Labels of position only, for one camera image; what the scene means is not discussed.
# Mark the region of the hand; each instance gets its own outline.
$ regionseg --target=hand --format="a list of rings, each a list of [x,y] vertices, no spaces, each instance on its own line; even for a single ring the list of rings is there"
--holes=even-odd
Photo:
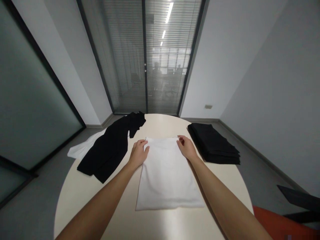
[[[148,141],[139,140],[133,144],[128,165],[132,166],[134,170],[136,170],[147,158],[150,147],[146,147],[146,150],[143,151],[143,146],[147,143]]]
[[[180,148],[181,153],[190,161],[199,159],[196,149],[192,141],[183,135],[178,135],[179,140],[177,140],[177,144]]]

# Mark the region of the forearm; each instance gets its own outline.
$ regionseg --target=forearm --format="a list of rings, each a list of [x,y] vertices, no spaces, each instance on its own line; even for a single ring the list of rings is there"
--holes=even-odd
[[[271,239],[253,214],[202,160],[190,160],[208,202],[229,239]]]
[[[135,171],[130,164],[105,185],[68,223],[56,239],[100,239]]]

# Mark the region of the baseboard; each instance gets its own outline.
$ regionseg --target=baseboard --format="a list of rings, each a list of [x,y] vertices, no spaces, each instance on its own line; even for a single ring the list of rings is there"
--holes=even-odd
[[[196,121],[196,122],[218,122],[218,118],[181,118],[186,121]]]
[[[107,125],[109,120],[112,118],[112,116],[113,116],[113,113],[111,113],[110,116],[107,117],[107,119],[104,120],[104,122],[101,125],[99,125],[99,124],[86,124],[86,126],[87,126],[87,128],[101,128],[101,129],[103,129],[103,128],[105,128],[105,126]]]
[[[220,119],[218,122],[226,128],[229,132],[231,132],[240,142],[246,145],[252,152],[254,152],[258,157],[260,157],[273,171],[280,175],[288,184],[292,186],[293,189],[297,191],[301,191],[309,194],[306,190],[304,190],[299,184],[297,184],[294,180],[292,180],[288,175],[286,175],[283,171],[281,171],[276,165],[274,165],[269,159],[267,159],[262,153],[260,153],[257,149],[255,149],[252,145],[250,145],[246,140],[240,137],[235,131],[233,131],[227,124],[225,124]]]

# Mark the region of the white cloth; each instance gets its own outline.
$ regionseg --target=white cloth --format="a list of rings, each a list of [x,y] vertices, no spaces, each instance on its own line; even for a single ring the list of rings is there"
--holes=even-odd
[[[204,207],[193,173],[178,138],[146,138],[150,146],[142,165],[136,211]]]
[[[69,149],[67,156],[82,160],[84,158],[84,156],[87,154],[87,152],[90,150],[90,148],[92,148],[94,142],[99,137],[101,137],[105,132],[106,132],[106,129],[104,129],[101,132],[98,132],[96,134],[93,134],[85,142],[80,143],[74,147],[71,147]]]

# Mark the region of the door frame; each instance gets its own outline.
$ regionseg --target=door frame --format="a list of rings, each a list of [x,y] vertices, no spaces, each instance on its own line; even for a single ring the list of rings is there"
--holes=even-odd
[[[90,42],[90,45],[91,45],[91,48],[92,48],[92,51],[93,51],[93,55],[94,55],[94,57],[96,59],[96,62],[97,62],[97,66],[98,66],[98,69],[99,69],[99,72],[100,72],[100,75],[101,75],[103,86],[105,88],[105,91],[106,91],[106,94],[107,94],[107,97],[108,97],[108,100],[109,100],[109,104],[110,104],[112,113],[114,115],[126,115],[126,114],[115,113],[115,110],[114,110],[114,107],[113,107],[113,104],[112,104],[112,100],[111,100],[111,97],[110,97],[110,93],[109,93],[109,90],[108,90],[108,87],[107,87],[107,84],[106,84],[106,80],[105,80],[105,77],[104,77],[104,74],[103,74],[103,71],[102,71],[101,63],[100,63],[100,60],[99,60],[99,57],[98,57],[97,49],[96,49],[94,41],[93,41],[93,37],[92,37],[91,31],[90,31],[90,27],[89,27],[89,24],[88,24],[88,20],[87,20],[87,17],[86,17],[82,2],[81,2],[81,0],[76,0],[76,1],[77,1],[77,4],[78,4],[78,7],[79,7],[79,11],[80,11],[80,15],[81,15],[84,27],[86,29],[86,32],[87,32],[87,35],[88,35],[88,38],[89,38],[89,42]],[[176,115],[174,115],[174,116],[177,116],[177,117],[180,116],[181,107],[183,106],[183,102],[184,102],[184,98],[185,98],[185,94],[186,94],[187,82],[188,82],[188,80],[190,78],[189,77],[189,73],[190,73],[190,71],[192,69],[192,66],[193,66],[195,53],[196,53],[196,49],[197,49],[197,43],[199,42],[198,38],[201,35],[201,30],[202,30],[202,28],[201,28],[202,24],[201,23],[204,22],[204,21],[202,21],[202,19],[204,19],[205,12],[206,12],[206,9],[207,9],[206,6],[208,4],[209,4],[209,0],[201,0],[201,5],[200,5],[199,15],[198,15],[198,19],[197,19],[197,25],[196,25],[196,29],[195,29],[195,33],[194,33],[194,37],[193,37],[193,42],[192,42],[192,47],[191,47],[191,53],[190,53],[188,67],[187,67],[187,72],[186,72],[185,79],[184,79],[184,82],[183,82],[183,88],[182,88],[182,92],[181,92],[181,96],[180,96],[178,110],[177,110]],[[141,7],[142,7],[144,65],[145,65],[144,66],[144,70],[145,70],[146,113],[148,113],[148,79],[147,79],[147,72],[148,71],[147,71],[147,43],[146,43],[147,41],[146,41],[145,0],[141,0]]]

